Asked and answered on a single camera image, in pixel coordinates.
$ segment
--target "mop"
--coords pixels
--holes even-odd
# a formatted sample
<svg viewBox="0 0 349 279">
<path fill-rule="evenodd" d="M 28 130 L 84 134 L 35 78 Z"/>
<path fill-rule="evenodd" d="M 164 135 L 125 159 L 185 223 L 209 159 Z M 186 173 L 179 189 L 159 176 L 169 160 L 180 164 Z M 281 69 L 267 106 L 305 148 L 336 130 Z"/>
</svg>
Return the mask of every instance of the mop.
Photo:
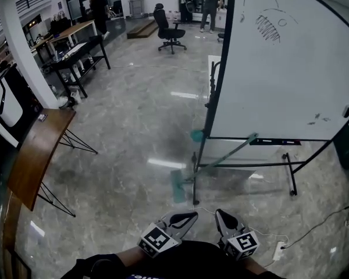
<svg viewBox="0 0 349 279">
<path fill-rule="evenodd" d="M 192 132 L 192 137 L 199 137 L 195 133 L 193 134 Z M 183 188 L 184 184 L 192 184 L 194 182 L 194 178 L 198 176 L 201 173 L 204 173 L 205 171 L 210 170 L 211 168 L 215 167 L 216 165 L 220 164 L 227 158 L 229 158 L 232 154 L 238 152 L 241 148 L 245 147 L 249 143 L 253 142 L 256 138 L 258 138 L 257 133 L 251 134 L 248 139 L 243 142 L 241 145 L 230 151 L 228 154 L 222 156 L 221 158 L 217 159 L 216 161 L 210 163 L 209 165 L 202 167 L 195 173 L 193 173 L 191 176 L 187 177 L 184 179 L 182 176 L 181 170 L 172 170 L 170 172 L 170 181 L 172 183 L 172 189 L 173 189 L 173 199 L 175 203 L 180 203 L 180 202 L 185 202 L 186 201 L 186 196 L 185 196 L 185 190 Z"/>
</svg>

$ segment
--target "person in black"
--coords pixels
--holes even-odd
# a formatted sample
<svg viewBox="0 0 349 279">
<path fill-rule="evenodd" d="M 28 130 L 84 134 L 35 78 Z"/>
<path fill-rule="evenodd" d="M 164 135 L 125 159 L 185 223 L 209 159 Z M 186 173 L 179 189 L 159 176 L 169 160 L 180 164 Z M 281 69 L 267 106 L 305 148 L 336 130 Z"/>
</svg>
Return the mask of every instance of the person in black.
<svg viewBox="0 0 349 279">
<path fill-rule="evenodd" d="M 213 244 L 183 241 L 151 259 L 135 247 L 117 254 L 78 259 L 62 279 L 279 279 L 250 257 L 236 262 Z"/>
<path fill-rule="evenodd" d="M 205 25 L 205 22 L 207 21 L 208 15 L 211 16 L 211 28 L 209 32 L 213 33 L 215 31 L 216 12 L 217 12 L 217 9 L 220 9 L 222 5 L 223 5 L 223 0 L 205 0 L 204 1 L 203 17 L 202 17 L 202 23 L 200 24 L 200 32 L 204 32 L 204 25 Z"/>
<path fill-rule="evenodd" d="M 91 10 L 96 28 L 103 34 L 104 39 L 110 34 L 107 31 L 106 19 L 110 16 L 110 9 L 106 0 L 90 0 Z"/>
</svg>

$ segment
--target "mop handle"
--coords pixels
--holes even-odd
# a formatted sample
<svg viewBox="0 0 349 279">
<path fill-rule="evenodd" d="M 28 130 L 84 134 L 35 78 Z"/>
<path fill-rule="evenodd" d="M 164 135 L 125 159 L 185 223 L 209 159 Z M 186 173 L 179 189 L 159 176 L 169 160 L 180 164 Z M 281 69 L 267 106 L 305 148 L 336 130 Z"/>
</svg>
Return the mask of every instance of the mop handle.
<svg viewBox="0 0 349 279">
<path fill-rule="evenodd" d="M 209 165 L 203 167 L 201 170 L 197 171 L 192 176 L 190 176 L 188 178 L 188 180 L 192 179 L 192 178 L 195 178 L 197 175 L 199 175 L 203 171 L 209 170 L 210 168 L 212 168 L 212 167 L 216 166 L 217 164 L 223 162 L 225 159 L 229 158 L 232 154 L 238 152 L 241 148 L 245 147 L 246 145 L 248 145 L 250 142 L 253 142 L 257 138 L 258 138 L 258 134 L 257 133 L 252 133 L 243 144 L 241 144 L 240 146 L 236 147 L 234 150 L 230 151 L 228 154 L 222 156 L 220 159 L 217 159 L 215 162 L 212 162 Z"/>
</svg>

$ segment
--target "wooden table top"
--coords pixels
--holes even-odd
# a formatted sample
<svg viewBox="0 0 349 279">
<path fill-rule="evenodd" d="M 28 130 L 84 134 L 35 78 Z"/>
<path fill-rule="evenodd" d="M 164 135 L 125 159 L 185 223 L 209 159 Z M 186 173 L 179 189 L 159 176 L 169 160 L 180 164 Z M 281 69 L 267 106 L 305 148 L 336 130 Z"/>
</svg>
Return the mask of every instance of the wooden table top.
<svg viewBox="0 0 349 279">
<path fill-rule="evenodd" d="M 40 184 L 55 149 L 76 112 L 43 109 L 48 115 L 44 122 L 36 120 L 10 172 L 8 187 L 28 207 L 34 210 Z"/>
<path fill-rule="evenodd" d="M 45 40 L 41 40 L 39 41 L 37 44 L 35 44 L 32 48 L 31 48 L 31 51 L 35 51 L 38 47 L 42 46 L 43 44 L 45 44 L 47 41 L 53 39 L 53 35 L 48 37 L 47 39 Z"/>
<path fill-rule="evenodd" d="M 94 20 L 91 20 L 91 21 L 87 21 L 87 22 L 84 22 L 84 23 L 80 23 L 80 24 L 71 26 L 70 28 L 67 28 L 64 32 L 61 32 L 58 37 L 53 38 L 52 40 L 50 40 L 50 42 L 55 42 L 57 40 L 61 40 L 61 39 L 67 38 L 68 36 L 70 36 L 70 35 L 78 32 L 78 31 L 80 31 L 81 29 L 89 26 L 93 22 L 94 22 Z"/>
</svg>

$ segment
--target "green mop head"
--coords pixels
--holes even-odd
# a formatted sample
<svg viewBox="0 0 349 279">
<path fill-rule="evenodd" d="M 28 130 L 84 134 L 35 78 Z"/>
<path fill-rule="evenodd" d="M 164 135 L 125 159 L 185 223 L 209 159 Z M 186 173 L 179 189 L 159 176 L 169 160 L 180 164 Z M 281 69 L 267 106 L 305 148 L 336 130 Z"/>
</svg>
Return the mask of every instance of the green mop head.
<svg viewBox="0 0 349 279">
<path fill-rule="evenodd" d="M 175 203 L 185 202 L 185 190 L 183 188 L 184 178 L 181 170 L 172 170 L 170 172 L 170 182 L 173 189 L 173 200 Z"/>
<path fill-rule="evenodd" d="M 203 138 L 203 131 L 194 129 L 191 131 L 190 137 L 194 142 L 201 142 Z"/>
</svg>

